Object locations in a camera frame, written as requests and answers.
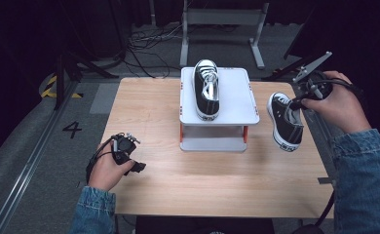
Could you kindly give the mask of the grey metal stand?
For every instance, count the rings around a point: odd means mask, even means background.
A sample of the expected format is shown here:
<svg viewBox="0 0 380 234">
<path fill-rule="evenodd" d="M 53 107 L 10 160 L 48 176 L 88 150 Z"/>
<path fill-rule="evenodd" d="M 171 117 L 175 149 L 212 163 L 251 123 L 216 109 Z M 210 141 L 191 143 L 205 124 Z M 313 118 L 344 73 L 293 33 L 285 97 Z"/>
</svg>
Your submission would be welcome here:
<svg viewBox="0 0 380 234">
<path fill-rule="evenodd" d="M 230 10 L 230 9 L 193 9 L 188 0 L 183 0 L 181 17 L 182 43 L 179 65 L 187 65 L 189 51 L 188 26 L 191 24 L 227 24 L 227 25 L 255 25 L 255 36 L 248 40 L 256 67 L 264 69 L 265 64 L 259 50 L 259 39 L 265 24 L 270 3 L 264 2 L 260 10 Z"/>
</svg>

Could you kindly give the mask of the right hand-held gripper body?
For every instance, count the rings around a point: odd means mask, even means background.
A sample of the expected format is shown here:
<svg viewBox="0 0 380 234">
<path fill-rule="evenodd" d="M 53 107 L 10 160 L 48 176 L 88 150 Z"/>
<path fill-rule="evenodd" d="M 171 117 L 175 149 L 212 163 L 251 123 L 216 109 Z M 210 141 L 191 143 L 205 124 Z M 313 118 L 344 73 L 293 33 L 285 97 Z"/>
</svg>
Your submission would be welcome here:
<svg viewBox="0 0 380 234">
<path fill-rule="evenodd" d="M 332 86 L 328 83 L 327 77 L 318 67 L 325 62 L 332 52 L 326 52 L 320 58 L 300 67 L 299 73 L 292 81 L 302 92 L 301 98 L 324 99 L 332 91 Z"/>
</svg>

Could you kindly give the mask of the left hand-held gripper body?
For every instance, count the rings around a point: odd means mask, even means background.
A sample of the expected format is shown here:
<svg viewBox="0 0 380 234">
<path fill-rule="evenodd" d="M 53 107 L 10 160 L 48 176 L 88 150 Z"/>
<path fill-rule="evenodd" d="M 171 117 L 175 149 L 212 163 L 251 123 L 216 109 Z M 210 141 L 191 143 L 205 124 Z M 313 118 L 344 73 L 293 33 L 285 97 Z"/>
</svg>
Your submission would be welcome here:
<svg viewBox="0 0 380 234">
<path fill-rule="evenodd" d="M 140 143 L 131 133 L 119 133 L 112 136 L 112 157 L 117 165 L 122 165 L 130 160 L 130 155 Z"/>
</svg>

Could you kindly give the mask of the white shoe rack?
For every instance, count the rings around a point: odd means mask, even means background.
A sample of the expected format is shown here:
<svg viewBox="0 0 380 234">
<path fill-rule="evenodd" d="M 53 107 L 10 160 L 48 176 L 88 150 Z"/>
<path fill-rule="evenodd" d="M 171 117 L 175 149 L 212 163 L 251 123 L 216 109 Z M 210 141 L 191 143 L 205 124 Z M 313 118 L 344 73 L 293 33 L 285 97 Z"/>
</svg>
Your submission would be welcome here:
<svg viewBox="0 0 380 234">
<path fill-rule="evenodd" d="M 247 130 L 260 117 L 247 71 L 243 68 L 218 68 L 218 116 L 202 120 L 196 111 L 193 68 L 181 69 L 180 148 L 183 151 L 243 152 L 247 149 Z"/>
</svg>

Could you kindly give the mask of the black tripod stand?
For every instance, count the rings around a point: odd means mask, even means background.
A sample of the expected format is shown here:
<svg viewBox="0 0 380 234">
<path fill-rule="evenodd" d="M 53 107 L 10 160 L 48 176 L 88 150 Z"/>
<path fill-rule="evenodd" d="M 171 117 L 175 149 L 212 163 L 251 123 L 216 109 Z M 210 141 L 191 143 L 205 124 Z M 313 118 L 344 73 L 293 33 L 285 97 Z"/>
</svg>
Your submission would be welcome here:
<svg viewBox="0 0 380 234">
<path fill-rule="evenodd" d="M 310 56 L 307 58 L 301 58 L 285 68 L 277 69 L 271 76 L 263 78 L 263 81 L 287 81 L 294 83 L 292 79 L 299 73 L 300 67 L 318 58 L 320 57 Z M 294 99 L 302 100 L 303 98 L 301 98 L 301 96 L 295 97 Z"/>
<path fill-rule="evenodd" d="M 93 64 L 91 61 L 88 61 L 87 59 L 82 58 L 73 52 L 70 52 L 68 50 L 62 51 L 57 56 L 57 100 L 55 110 L 59 110 L 65 101 L 65 75 L 68 75 L 71 82 L 80 82 L 83 77 L 81 70 L 78 67 L 78 63 L 82 63 L 87 68 L 104 78 L 117 78 L 117 75 L 105 71 L 103 68 L 100 68 L 99 66 Z"/>
</svg>

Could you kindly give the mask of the person's left hand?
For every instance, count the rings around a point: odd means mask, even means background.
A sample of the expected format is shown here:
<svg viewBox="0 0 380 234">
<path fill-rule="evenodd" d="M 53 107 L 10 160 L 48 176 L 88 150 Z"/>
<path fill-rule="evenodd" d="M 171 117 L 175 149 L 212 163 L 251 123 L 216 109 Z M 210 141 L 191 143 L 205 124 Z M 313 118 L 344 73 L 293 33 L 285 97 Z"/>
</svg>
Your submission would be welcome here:
<svg viewBox="0 0 380 234">
<path fill-rule="evenodd" d="M 88 182 L 89 187 L 103 191 L 111 190 L 122 178 L 122 176 L 134 166 L 134 161 L 117 165 L 112 157 L 112 142 L 105 145 L 98 153 L 97 159 Z"/>
</svg>

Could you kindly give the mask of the black canvas sneaker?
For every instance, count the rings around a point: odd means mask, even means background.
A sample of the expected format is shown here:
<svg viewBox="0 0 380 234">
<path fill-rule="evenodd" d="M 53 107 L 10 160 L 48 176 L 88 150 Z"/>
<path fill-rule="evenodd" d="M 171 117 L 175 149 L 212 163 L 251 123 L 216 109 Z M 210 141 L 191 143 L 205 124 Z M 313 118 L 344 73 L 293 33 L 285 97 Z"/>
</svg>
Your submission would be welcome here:
<svg viewBox="0 0 380 234">
<path fill-rule="evenodd" d="M 219 113 L 219 75 L 216 64 L 201 59 L 193 70 L 193 91 L 198 116 L 204 121 L 214 120 Z"/>
<path fill-rule="evenodd" d="M 301 141 L 304 125 L 300 110 L 291 108 L 292 101 L 284 93 L 271 94 L 267 111 L 273 123 L 273 139 L 281 150 L 295 151 Z"/>
</svg>

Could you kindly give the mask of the person's right hand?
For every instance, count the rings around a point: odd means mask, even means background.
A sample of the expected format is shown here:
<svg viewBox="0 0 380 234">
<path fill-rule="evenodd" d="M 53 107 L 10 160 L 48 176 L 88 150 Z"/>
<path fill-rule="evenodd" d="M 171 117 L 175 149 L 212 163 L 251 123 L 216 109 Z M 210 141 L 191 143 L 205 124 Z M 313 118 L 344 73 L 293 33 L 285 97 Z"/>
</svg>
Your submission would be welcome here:
<svg viewBox="0 0 380 234">
<path fill-rule="evenodd" d="M 303 98 L 301 103 L 318 112 L 325 121 L 351 134 L 371 129 L 361 104 L 354 93 L 338 84 L 332 85 L 328 97 L 322 100 Z"/>
</svg>

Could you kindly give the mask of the yellow black floor tape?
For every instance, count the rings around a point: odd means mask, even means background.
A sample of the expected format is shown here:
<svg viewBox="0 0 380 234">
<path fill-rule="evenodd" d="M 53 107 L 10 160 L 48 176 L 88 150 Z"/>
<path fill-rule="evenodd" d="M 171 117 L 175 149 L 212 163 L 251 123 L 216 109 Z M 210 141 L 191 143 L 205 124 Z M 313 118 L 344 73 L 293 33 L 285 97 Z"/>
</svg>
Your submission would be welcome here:
<svg viewBox="0 0 380 234">
<path fill-rule="evenodd" d="M 54 75 L 47 83 L 44 91 L 41 93 L 42 98 L 56 98 L 57 93 L 52 92 L 52 87 L 56 83 L 57 77 Z M 73 93 L 71 95 L 72 98 L 82 98 L 84 95 L 81 93 Z"/>
</svg>

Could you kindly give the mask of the metal floor rail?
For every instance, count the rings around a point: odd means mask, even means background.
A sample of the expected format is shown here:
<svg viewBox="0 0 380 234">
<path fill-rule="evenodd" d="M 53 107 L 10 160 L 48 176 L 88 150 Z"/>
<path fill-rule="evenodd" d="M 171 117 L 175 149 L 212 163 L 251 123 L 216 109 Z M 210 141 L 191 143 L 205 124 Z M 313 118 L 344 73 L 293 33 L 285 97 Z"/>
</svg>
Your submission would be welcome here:
<svg viewBox="0 0 380 234">
<path fill-rule="evenodd" d="M 57 126 L 63 108 L 75 92 L 77 82 L 64 89 L 64 101 L 55 110 L 56 102 L 43 99 L 18 124 L 0 148 L 0 234 L 13 216 L 31 181 L 46 145 Z"/>
</svg>

